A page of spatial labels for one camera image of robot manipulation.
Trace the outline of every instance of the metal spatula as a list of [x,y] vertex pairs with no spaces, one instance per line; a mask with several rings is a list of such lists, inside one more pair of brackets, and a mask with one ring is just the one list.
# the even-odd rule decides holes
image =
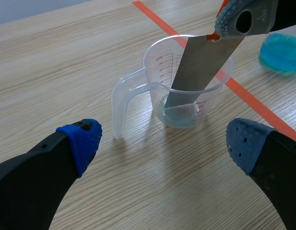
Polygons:
[[[171,88],[204,90],[245,36],[271,30],[277,3],[278,0],[225,0],[217,15],[216,32],[188,39]],[[199,95],[170,93],[165,108],[191,104]]]

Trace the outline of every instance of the orange tape line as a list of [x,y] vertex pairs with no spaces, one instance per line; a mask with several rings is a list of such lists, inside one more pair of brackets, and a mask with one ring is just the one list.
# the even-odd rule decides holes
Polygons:
[[[146,7],[140,1],[134,1],[133,4],[147,15],[153,22],[155,22],[162,30],[168,35],[177,35],[178,32],[171,28],[170,25],[165,23],[160,17],[153,13],[148,7]],[[185,47],[186,40],[180,42],[182,47]],[[233,78],[230,78],[226,83],[226,86],[232,90],[239,98],[247,103],[255,112],[257,112],[262,118],[264,118],[271,126],[276,128],[279,132],[287,135],[291,139],[296,141],[296,131],[293,130],[287,123],[274,114],[269,108],[267,108],[262,102],[260,102],[255,96],[249,93],[243,86],[241,86]]]

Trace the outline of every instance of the wood grain surface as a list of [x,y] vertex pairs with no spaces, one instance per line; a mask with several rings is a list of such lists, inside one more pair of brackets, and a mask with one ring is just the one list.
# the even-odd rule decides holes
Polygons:
[[[144,0],[183,34],[213,31],[221,0]],[[149,94],[129,106],[115,140],[110,93],[166,34],[129,0],[93,0],[0,25],[0,163],[26,153],[59,126],[103,125],[94,161],[64,197],[51,230],[284,230],[274,207],[230,159],[235,117],[266,122],[226,86],[206,121],[164,126]],[[259,59],[264,36],[233,54],[234,79],[296,130],[296,73]]]

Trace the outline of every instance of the blue rubber fingertip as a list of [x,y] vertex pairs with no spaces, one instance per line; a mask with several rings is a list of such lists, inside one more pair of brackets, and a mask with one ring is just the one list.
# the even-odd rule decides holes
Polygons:
[[249,175],[265,140],[275,129],[244,118],[235,118],[226,128],[226,145],[232,160]]
[[94,119],[83,120],[92,122],[89,131],[74,125],[65,125],[56,129],[57,132],[64,133],[69,137],[78,178],[80,178],[88,168],[91,157],[99,148],[102,136],[102,126],[100,123]]

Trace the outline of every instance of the measuring cup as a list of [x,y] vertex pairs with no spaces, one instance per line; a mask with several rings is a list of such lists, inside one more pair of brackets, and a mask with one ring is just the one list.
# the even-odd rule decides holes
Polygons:
[[[150,92],[154,114],[168,126],[194,127],[207,116],[221,87],[232,75],[233,61],[230,58],[202,91],[187,92],[171,89],[189,37],[193,35],[174,35],[155,42],[143,56],[143,67],[126,75],[115,85],[111,93],[111,103],[116,138],[120,138],[124,132],[129,102],[144,92]],[[167,108],[165,104],[168,95],[189,95],[197,99],[191,104]]]

